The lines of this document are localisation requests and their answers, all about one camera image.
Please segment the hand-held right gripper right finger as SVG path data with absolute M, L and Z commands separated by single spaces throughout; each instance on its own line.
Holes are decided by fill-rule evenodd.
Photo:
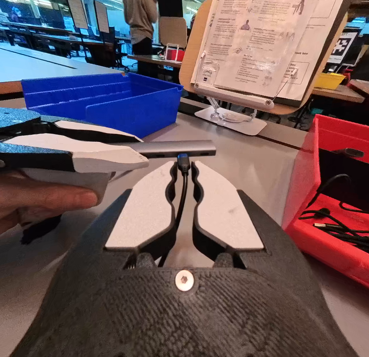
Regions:
M 191 165 L 195 229 L 231 251 L 260 251 L 264 244 L 235 186 L 200 161 Z

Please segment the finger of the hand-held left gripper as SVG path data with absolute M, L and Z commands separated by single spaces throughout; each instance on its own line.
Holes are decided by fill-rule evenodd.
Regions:
M 110 173 L 149 166 L 148 158 L 127 146 L 83 142 L 55 134 L 23 135 L 2 142 L 7 169 Z
M 54 134 L 83 142 L 143 143 L 140 138 L 116 129 L 64 120 L 54 122 Z

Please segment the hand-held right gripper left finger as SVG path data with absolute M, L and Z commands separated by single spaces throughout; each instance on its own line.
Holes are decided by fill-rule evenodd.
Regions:
M 153 170 L 132 188 L 105 244 L 106 250 L 142 250 L 175 222 L 176 162 Z

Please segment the blue plastic bin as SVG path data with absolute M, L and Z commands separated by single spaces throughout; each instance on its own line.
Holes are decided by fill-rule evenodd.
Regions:
M 84 121 L 138 138 L 176 122 L 183 86 L 122 73 L 24 79 L 27 109 Z

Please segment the grey usb hub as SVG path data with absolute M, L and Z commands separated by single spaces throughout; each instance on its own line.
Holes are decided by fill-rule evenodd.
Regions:
M 208 157 L 216 155 L 216 147 L 211 140 L 155 141 L 111 143 L 111 146 L 127 146 L 148 159 L 175 158 L 180 154 L 188 157 Z

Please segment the red plastic bin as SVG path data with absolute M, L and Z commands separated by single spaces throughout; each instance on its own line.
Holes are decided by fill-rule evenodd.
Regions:
M 317 115 L 294 162 L 282 228 L 297 247 L 368 288 L 368 137 L 366 125 Z M 338 238 L 315 223 L 326 208 L 330 216 L 367 240 L 367 250 Z

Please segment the wood-edged grey desk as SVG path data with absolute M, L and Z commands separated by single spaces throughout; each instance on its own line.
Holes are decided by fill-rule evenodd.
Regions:
M 8 44 L 0 46 L 0 94 L 22 92 L 23 79 L 122 73 L 121 70 L 88 64 L 37 50 Z

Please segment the person's left hand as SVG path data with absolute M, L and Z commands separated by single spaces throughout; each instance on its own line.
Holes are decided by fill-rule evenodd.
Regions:
M 1 173 L 0 233 L 97 204 L 96 193 L 85 187 L 36 181 L 18 171 Z

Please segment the red storage bin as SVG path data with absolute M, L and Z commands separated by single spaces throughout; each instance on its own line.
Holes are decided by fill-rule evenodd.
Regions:
M 184 48 L 179 44 L 168 43 L 165 49 L 165 60 L 169 62 L 182 62 L 185 55 Z

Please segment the yellow plastic bin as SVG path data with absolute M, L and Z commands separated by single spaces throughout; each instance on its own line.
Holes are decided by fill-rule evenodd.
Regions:
M 320 73 L 316 78 L 314 89 L 336 90 L 345 78 L 343 74 Z

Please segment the document stand with sheets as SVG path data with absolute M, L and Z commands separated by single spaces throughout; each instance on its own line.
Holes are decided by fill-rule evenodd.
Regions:
M 180 68 L 184 89 L 211 103 L 199 119 L 245 135 L 262 111 L 288 115 L 310 97 L 352 0 L 206 0 Z

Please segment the black and white marker poster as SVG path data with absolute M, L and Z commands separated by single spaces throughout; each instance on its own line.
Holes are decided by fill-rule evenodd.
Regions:
M 344 30 L 340 34 L 327 60 L 328 64 L 339 65 L 343 63 L 346 55 L 348 54 L 350 47 L 353 45 L 354 41 L 358 37 L 359 35 L 358 28 L 348 28 L 348 29 L 349 30 Z

